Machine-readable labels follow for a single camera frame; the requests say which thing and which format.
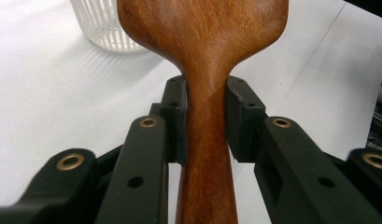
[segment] black plastic bracket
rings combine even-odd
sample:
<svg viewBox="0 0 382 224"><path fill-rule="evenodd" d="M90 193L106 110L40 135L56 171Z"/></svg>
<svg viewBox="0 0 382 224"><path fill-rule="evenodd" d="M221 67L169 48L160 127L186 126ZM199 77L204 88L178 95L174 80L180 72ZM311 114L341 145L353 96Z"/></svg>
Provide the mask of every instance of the black plastic bracket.
<svg viewBox="0 0 382 224"><path fill-rule="evenodd" d="M95 223L167 223L167 131L164 119L136 119L121 149Z"/></svg>
<svg viewBox="0 0 382 224"><path fill-rule="evenodd" d="M84 215L97 182L92 152L63 151L48 160L17 203L0 208L0 224L87 223Z"/></svg>
<svg viewBox="0 0 382 224"><path fill-rule="evenodd" d="M245 80L229 77L225 91L225 132L238 162L255 162L255 139L267 118L265 106Z"/></svg>
<svg viewBox="0 0 382 224"><path fill-rule="evenodd" d="M162 102L152 104L150 115L162 117L169 135L168 161L187 163L187 88L182 76L172 77L166 82Z"/></svg>
<svg viewBox="0 0 382 224"><path fill-rule="evenodd" d="M293 120L264 121L255 176L273 223L382 223L382 217Z"/></svg>

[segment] clamp jaw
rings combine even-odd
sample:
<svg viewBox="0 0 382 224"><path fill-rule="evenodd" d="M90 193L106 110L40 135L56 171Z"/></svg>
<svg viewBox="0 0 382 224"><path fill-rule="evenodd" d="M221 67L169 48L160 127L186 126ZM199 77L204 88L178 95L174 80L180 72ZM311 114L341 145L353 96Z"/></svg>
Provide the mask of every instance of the clamp jaw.
<svg viewBox="0 0 382 224"><path fill-rule="evenodd" d="M52 157L0 223L167 223L168 163L186 164L186 82L167 81L160 104L136 119L122 146ZM273 223L382 223L382 151L346 161L322 152L293 120L268 117L243 79L229 77L226 136L254 173Z"/></svg>

